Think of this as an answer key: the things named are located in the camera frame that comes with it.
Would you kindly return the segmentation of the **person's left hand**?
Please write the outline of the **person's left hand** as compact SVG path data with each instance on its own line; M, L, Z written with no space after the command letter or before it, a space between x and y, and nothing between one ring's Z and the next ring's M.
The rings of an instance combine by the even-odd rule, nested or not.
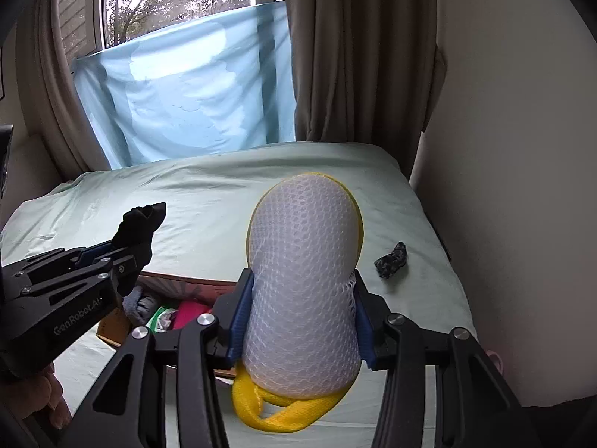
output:
M67 427L72 420L54 363L20 384L2 385L1 401L19 420L44 408L50 409L51 425L58 430Z

